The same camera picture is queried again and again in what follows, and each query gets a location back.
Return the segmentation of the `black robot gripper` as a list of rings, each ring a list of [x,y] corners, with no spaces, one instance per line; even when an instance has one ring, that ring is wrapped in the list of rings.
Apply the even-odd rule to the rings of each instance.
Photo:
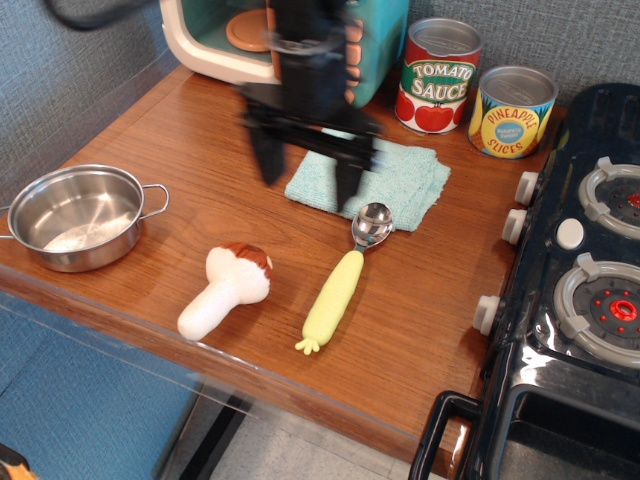
[[[285,168],[284,146],[336,155],[336,210],[359,190],[372,167],[379,125],[345,99],[344,44],[281,44],[281,83],[246,83],[244,124],[262,176],[274,184]]]

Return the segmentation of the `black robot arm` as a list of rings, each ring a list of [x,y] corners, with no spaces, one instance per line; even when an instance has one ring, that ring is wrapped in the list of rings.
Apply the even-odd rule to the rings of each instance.
[[[262,178],[284,172],[284,147],[296,145],[335,159],[336,209],[372,169],[381,127],[350,105],[346,87],[347,16],[342,1],[273,1],[275,29],[268,44],[279,58],[278,84],[246,83],[244,124]]]

